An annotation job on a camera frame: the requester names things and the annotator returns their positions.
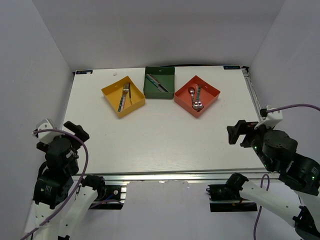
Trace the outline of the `spoon with green handle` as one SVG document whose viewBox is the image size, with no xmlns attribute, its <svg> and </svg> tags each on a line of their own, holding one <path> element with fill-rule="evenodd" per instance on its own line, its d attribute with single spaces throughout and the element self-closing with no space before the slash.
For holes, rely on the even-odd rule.
<svg viewBox="0 0 320 240">
<path fill-rule="evenodd" d="M 195 106 L 197 107 L 198 110 L 202 109 L 203 105 L 200 100 L 200 93 L 201 93 L 201 86 L 196 85 L 196 97 L 195 97 Z"/>
</svg>

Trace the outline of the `fork with green handle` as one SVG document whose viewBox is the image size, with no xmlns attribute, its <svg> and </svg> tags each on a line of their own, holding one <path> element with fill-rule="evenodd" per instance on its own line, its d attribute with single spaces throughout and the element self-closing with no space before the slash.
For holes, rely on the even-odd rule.
<svg viewBox="0 0 320 240">
<path fill-rule="evenodd" d="M 118 112 L 122 112 L 125 106 L 125 101 L 127 94 L 129 93 L 128 87 L 124 87 L 122 89 L 122 96 L 120 98 L 119 106 L 118 106 Z"/>
</svg>

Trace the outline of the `spoon with dark handle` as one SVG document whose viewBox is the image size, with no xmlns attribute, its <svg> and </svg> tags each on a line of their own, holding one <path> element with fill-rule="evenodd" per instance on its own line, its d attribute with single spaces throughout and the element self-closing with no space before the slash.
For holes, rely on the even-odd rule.
<svg viewBox="0 0 320 240">
<path fill-rule="evenodd" d="M 188 88 L 188 92 L 191 96 L 191 102 L 192 102 L 192 108 L 197 110 L 198 109 L 198 104 L 195 102 L 195 89 L 193 87 Z"/>
</svg>

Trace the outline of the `fork with dark handle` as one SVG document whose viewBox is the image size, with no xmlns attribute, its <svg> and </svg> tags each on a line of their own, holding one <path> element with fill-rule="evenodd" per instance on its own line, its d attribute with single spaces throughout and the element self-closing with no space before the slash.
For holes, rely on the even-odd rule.
<svg viewBox="0 0 320 240">
<path fill-rule="evenodd" d="M 128 94 L 129 94 L 129 101 L 130 101 L 130 104 L 132 105 L 132 104 L 133 104 L 133 102 L 132 102 L 131 83 L 130 83 L 130 82 L 128 83 Z"/>
</svg>

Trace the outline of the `knife with dark handle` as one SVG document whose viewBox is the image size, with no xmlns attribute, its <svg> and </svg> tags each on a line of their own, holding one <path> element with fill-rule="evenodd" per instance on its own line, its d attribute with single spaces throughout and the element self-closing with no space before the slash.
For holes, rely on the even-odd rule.
<svg viewBox="0 0 320 240">
<path fill-rule="evenodd" d="M 169 90 L 160 81 L 160 78 L 156 75 L 149 74 L 149 81 L 162 93 L 168 93 Z"/>
</svg>

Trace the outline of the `fork with pink handle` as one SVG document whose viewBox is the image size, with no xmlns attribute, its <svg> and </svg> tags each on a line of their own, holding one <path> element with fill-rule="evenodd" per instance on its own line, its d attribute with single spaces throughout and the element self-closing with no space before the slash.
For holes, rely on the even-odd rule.
<svg viewBox="0 0 320 240">
<path fill-rule="evenodd" d="M 130 84 L 129 84 L 129 83 L 126 83 L 126 84 L 123 86 L 123 89 L 122 89 L 122 96 L 121 96 L 121 99 L 120 99 L 119 109 L 118 109 L 119 112 L 122 112 L 123 109 L 124 109 L 127 94 L 128 94 L 129 91 L 130 91 L 129 89 L 130 89 Z"/>
</svg>

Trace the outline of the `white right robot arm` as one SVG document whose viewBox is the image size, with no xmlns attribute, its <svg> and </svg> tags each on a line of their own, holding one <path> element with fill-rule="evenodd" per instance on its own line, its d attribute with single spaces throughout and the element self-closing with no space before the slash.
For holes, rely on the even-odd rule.
<svg viewBox="0 0 320 240">
<path fill-rule="evenodd" d="M 252 148 L 268 172 L 279 174 L 278 179 L 302 200 L 299 205 L 254 184 L 240 173 L 233 173 L 225 183 L 226 195 L 253 201 L 280 217 L 303 240 L 320 238 L 320 165 L 297 153 L 298 142 L 281 130 L 257 122 L 239 120 L 227 126 L 228 142 L 236 144 L 239 136 L 243 148 Z"/>
</svg>

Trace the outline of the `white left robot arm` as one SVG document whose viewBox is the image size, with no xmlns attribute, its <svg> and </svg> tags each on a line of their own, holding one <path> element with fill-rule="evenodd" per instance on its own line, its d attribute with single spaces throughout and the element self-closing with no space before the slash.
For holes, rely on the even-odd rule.
<svg viewBox="0 0 320 240">
<path fill-rule="evenodd" d="M 66 130 L 44 119 L 32 132 L 44 153 L 33 191 L 35 227 L 24 240 L 74 240 L 78 227 L 95 200 L 105 196 L 104 179 L 85 175 L 90 138 L 81 125 L 64 123 Z"/>
</svg>

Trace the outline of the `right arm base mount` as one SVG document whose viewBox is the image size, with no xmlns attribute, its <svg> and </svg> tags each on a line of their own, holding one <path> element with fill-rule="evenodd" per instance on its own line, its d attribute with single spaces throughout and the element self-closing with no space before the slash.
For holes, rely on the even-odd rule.
<svg viewBox="0 0 320 240">
<path fill-rule="evenodd" d="M 233 173 L 224 184 L 210 184 L 206 188 L 212 213 L 257 212 L 257 204 L 240 196 L 240 190 L 248 178 Z"/>
</svg>

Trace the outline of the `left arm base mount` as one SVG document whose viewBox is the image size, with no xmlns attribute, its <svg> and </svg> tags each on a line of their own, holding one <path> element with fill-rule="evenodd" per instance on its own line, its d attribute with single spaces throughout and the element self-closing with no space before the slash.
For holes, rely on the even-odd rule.
<svg viewBox="0 0 320 240">
<path fill-rule="evenodd" d="M 97 197 L 91 203 L 89 210 L 121 210 L 123 208 L 121 185 L 107 185 L 102 176 L 89 174 L 81 180 L 76 192 L 77 197 L 85 195 L 85 187 L 90 187 L 93 191 L 97 191 Z"/>
</svg>

